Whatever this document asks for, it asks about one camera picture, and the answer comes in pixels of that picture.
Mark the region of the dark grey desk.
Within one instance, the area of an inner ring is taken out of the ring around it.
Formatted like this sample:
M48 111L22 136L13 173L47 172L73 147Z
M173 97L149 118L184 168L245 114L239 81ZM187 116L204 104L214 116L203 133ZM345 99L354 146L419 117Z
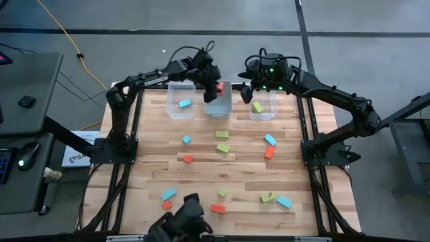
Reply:
M1 138L0 148L18 150L30 142L40 145L36 162L29 171L20 171L17 161L12 163L6 184L0 184L0 215L34 212L36 198L42 183L44 168L51 158L54 136L18 136Z
M12 54L12 64L0 66L1 135L34 134L43 127L56 78L60 53ZM31 108L17 102L25 95L36 98Z

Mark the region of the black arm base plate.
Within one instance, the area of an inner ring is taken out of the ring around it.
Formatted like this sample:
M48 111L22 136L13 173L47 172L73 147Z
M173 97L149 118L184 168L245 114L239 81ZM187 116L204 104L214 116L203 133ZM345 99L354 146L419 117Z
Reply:
M336 143L326 151L317 151L311 147L311 140L302 140L300 147L304 164L307 166L348 165L347 155L341 154L346 151L344 142Z
M114 144L106 138L97 138L94 146L90 158L91 163L133 164L136 160L138 139L130 138L123 144Z

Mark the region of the white printed sheet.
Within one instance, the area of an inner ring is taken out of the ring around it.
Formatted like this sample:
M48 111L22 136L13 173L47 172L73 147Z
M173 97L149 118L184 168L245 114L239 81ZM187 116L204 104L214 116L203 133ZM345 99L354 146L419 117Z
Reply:
M92 145L95 142L95 139L99 138L100 131L73 131L74 134L88 141ZM64 150L64 156L62 159L61 167L65 168L78 168L78 167L93 167L93 164L90 163L90 158L85 156L82 153L74 150L70 146L66 146Z

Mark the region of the black computer mouse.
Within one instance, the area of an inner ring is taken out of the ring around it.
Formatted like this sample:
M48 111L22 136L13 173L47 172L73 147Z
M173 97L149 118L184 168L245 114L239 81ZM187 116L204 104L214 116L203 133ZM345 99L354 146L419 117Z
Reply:
M20 171L29 171L36 162L40 145L36 142L25 144L17 156L17 168Z

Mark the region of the grey plastic bin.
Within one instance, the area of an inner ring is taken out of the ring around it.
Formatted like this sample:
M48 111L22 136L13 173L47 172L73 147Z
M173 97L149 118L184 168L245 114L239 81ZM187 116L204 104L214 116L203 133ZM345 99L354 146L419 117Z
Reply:
M209 118L229 118L232 112L232 85L228 81L223 81L222 85L222 95L205 104L204 112Z

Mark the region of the black desk beam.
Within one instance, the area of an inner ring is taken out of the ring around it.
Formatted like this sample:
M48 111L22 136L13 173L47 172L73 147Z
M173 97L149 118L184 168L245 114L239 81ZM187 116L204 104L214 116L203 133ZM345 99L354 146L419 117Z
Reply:
M102 151L100 147L92 145L48 116L44 119L42 131L52 133L56 140L88 157L91 157L93 152Z

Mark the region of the black metal stand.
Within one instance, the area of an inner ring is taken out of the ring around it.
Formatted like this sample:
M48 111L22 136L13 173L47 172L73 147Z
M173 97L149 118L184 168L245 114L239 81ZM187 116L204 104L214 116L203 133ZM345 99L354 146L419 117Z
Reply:
M430 118L411 118L425 108L430 108L430 92L412 99L381 123L381 128L390 129L409 178L405 185L392 191L395 196L430 194L430 178L426 179L421 172L422 167L430 169Z

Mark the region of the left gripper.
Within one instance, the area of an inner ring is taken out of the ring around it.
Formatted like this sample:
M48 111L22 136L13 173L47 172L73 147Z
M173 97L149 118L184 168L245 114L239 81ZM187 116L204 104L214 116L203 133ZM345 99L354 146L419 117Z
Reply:
M212 102L218 96L217 85L221 74L220 69L213 62L212 56L204 50L198 51L191 59L193 66L202 73L200 84L205 86L204 101L206 103Z

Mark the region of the backlit keyboard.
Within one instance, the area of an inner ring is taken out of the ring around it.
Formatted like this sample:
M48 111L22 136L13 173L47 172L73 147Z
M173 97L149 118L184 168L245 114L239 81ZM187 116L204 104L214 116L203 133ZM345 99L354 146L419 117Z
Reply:
M0 184L7 183L16 153L16 148L0 148Z

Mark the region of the black bulky object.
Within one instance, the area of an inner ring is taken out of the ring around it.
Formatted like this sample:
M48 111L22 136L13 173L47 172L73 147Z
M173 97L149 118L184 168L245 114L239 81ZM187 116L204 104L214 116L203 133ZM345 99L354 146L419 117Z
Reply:
M213 233L212 227L204 220L198 194L189 194L183 201L175 214L166 212L150 226L144 242L200 242L203 233Z

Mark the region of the clear plastic bin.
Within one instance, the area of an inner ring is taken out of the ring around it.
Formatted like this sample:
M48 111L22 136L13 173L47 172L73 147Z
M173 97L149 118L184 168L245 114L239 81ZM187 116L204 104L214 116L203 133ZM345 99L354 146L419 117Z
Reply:
M191 81L169 82L167 90L167 114L174 120L192 120L194 118L194 97L196 87ZM190 99L192 105L180 108L179 102Z
M258 102L262 107L260 113L254 109L254 103ZM276 92L266 90L254 91L253 98L249 104L249 118L251 120L272 120L278 113Z

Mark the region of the silver bracket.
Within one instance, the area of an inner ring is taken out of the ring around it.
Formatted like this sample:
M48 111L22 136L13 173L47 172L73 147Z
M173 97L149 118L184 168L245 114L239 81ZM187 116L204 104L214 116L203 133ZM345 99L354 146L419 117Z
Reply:
M332 242L332 239L328 237L300 236L294 237L294 242Z
M144 236L143 235L108 236L105 242L144 242Z

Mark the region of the beige speckled object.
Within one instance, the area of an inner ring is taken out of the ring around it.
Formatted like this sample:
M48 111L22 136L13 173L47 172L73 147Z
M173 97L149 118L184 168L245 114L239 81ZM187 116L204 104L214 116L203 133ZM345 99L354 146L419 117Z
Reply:
M45 167L43 177L53 179L54 181L58 181L62 178L62 172L53 170L49 167Z

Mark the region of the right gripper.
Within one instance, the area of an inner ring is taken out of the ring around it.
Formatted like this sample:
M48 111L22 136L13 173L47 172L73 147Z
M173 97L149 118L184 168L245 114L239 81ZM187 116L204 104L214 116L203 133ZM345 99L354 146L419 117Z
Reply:
M248 69L238 74L240 78L251 80L250 85L241 86L241 97L245 104L253 99L253 89L283 90L286 83L291 81L293 72L288 63L294 56L284 56L279 53L267 53L251 58Z

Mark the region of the black desk leg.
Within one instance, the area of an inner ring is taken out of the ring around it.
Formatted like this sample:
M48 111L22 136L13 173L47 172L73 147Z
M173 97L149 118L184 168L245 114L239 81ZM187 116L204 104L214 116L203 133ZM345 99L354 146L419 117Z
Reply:
M50 208L44 205L47 189L48 189L48 184L45 182L45 179L43 178L36 198L36 203L34 208L34 212L37 212L38 216L44 216L48 214L50 211Z

